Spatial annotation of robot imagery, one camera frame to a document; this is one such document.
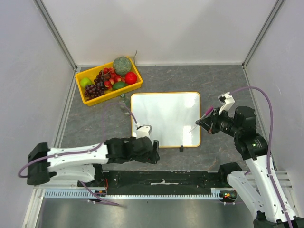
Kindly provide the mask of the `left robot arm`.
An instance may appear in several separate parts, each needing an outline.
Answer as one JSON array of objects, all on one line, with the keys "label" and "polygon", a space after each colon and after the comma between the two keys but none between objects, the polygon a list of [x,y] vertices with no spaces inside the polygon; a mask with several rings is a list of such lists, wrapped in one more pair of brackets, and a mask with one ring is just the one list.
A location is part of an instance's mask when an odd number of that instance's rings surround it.
[{"label": "left robot arm", "polygon": [[103,143],[75,148],[50,148],[47,143],[36,145],[28,156],[28,185],[49,181],[82,181],[99,187],[104,182],[100,167],[137,161],[156,164],[158,140],[149,137],[112,138]]}]

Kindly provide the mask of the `pink marker cap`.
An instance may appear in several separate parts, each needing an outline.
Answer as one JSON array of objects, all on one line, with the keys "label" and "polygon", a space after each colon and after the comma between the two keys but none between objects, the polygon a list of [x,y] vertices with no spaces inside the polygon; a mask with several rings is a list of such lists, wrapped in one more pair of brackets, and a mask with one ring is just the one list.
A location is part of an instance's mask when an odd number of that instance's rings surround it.
[{"label": "pink marker cap", "polygon": [[212,111],[213,111],[213,106],[211,106],[206,112],[205,112],[205,115],[209,115]]}]

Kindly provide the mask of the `white whiteboard orange frame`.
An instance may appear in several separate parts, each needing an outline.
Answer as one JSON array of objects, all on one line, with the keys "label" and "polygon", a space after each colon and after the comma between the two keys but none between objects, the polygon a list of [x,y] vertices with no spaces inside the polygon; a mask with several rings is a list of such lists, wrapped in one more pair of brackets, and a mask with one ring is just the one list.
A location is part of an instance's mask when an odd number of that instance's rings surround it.
[{"label": "white whiteboard orange frame", "polygon": [[131,111],[141,125],[150,125],[151,140],[160,148],[195,148],[201,131],[192,127],[201,117],[197,92],[137,93],[131,96]]}]

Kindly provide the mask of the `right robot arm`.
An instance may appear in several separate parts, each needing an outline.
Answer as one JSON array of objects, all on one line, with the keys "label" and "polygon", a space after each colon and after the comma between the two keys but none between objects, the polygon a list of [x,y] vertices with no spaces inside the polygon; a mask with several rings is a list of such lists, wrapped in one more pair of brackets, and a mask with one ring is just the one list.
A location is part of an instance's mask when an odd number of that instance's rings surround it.
[{"label": "right robot arm", "polygon": [[195,123],[209,134],[223,132],[233,137],[235,148],[250,169],[256,187],[247,181],[235,162],[221,165],[217,179],[221,186],[231,186],[241,197],[252,214],[254,227],[302,228],[304,219],[296,215],[280,186],[272,159],[267,156],[268,144],[256,132],[256,121],[254,109],[239,106],[234,117],[216,108],[210,116]]}]

